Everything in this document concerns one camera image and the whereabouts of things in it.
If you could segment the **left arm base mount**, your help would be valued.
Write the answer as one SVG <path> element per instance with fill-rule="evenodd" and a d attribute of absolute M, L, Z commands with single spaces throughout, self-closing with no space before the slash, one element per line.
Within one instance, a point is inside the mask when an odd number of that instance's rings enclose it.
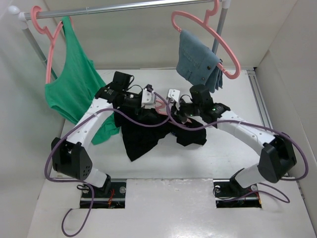
<path fill-rule="evenodd" d="M 93 187 L 94 209 L 124 209 L 125 208 L 125 196 L 126 196 L 126 179 L 112 179 L 110 187 L 106 191 L 102 191 L 100 188 Z M 77 185 L 77 189 L 81 191 L 81 198 L 79 207 L 81 209 L 89 208 L 92 201 L 92 192 L 86 184 Z"/>

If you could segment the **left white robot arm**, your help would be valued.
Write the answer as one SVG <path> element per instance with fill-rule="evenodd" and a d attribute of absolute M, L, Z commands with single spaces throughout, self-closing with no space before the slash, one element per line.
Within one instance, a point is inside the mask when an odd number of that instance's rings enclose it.
<path fill-rule="evenodd" d="M 112 82 L 97 91 L 74 130 L 65 139 L 56 138 L 52 142 L 53 169 L 92 185 L 93 191 L 101 197 L 109 194 L 111 178 L 93 167 L 87 150 L 113 109 L 120 106 L 139 109 L 153 102 L 152 85 L 145 86 L 138 94 L 132 93 L 129 89 L 133 80 L 132 75 L 116 71 Z"/>

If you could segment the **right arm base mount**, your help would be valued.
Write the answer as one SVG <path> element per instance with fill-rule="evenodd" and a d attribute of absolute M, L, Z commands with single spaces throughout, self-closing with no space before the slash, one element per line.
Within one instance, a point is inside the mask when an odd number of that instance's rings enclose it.
<path fill-rule="evenodd" d="M 259 194 L 251 186 L 242 188 L 229 179 L 213 180 L 216 208 L 262 208 Z"/>

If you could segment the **black t shirt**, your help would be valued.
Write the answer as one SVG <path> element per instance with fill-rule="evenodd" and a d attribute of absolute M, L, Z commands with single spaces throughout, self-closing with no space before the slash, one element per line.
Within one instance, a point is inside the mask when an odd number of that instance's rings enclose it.
<path fill-rule="evenodd" d="M 136 115 L 134 110 L 128 108 L 121 107 L 119 110 L 142 124 L 159 124 L 167 119 L 167 116 L 157 114 L 154 109 L 144 110 L 139 115 Z M 114 122 L 116 127 L 121 128 L 126 154 L 131 162 L 152 150 L 158 145 L 159 140 L 165 138 L 168 134 L 174 135 L 176 142 L 182 146 L 191 144 L 204 145 L 207 142 L 206 129 L 184 130 L 171 122 L 166 122 L 157 127 L 144 127 L 131 122 L 117 112 L 114 113 Z M 186 122 L 184 126 L 196 128 L 203 125 L 194 119 L 190 119 L 190 122 Z"/>

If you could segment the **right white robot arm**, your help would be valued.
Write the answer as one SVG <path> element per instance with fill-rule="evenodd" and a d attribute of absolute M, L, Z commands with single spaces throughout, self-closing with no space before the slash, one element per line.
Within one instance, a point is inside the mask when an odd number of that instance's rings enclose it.
<path fill-rule="evenodd" d="M 251 147 L 260 157 L 257 164 L 236 172 L 229 183 L 230 192 L 241 195 L 253 184 L 268 181 L 277 183 L 293 168 L 297 161 L 292 143 L 282 136 L 269 133 L 256 126 L 247 125 L 228 106 L 215 103 L 203 84 L 190 88 L 191 101 L 179 99 L 172 106 L 171 115 L 181 121 L 188 117 L 201 119 L 215 128 L 225 131 Z"/>

